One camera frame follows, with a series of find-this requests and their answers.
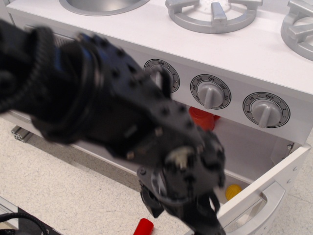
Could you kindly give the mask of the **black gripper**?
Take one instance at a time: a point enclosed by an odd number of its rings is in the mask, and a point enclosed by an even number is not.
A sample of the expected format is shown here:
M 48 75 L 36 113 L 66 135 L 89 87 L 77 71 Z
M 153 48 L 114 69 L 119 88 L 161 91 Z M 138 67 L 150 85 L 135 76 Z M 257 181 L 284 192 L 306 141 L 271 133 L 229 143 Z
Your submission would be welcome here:
M 140 167 L 137 176 L 141 186 L 141 199 L 154 218 L 166 211 L 187 225 L 195 235 L 225 234 L 217 218 L 221 205 L 213 190 L 196 196 L 195 199 L 173 200 L 155 192 L 151 169 Z

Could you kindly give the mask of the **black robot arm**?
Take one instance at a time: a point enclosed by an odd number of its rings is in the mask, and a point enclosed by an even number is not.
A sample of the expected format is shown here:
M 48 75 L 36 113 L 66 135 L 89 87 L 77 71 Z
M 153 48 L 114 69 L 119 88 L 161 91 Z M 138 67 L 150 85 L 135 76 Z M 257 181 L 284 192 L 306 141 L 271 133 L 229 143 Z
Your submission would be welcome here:
M 48 141 L 86 141 L 140 165 L 141 198 L 153 217 L 178 218 L 197 235 L 223 235 L 215 187 L 224 148 L 171 99 L 168 73 L 151 80 L 124 50 L 79 34 L 57 47 L 48 27 L 0 23 L 0 111 L 19 111 Z

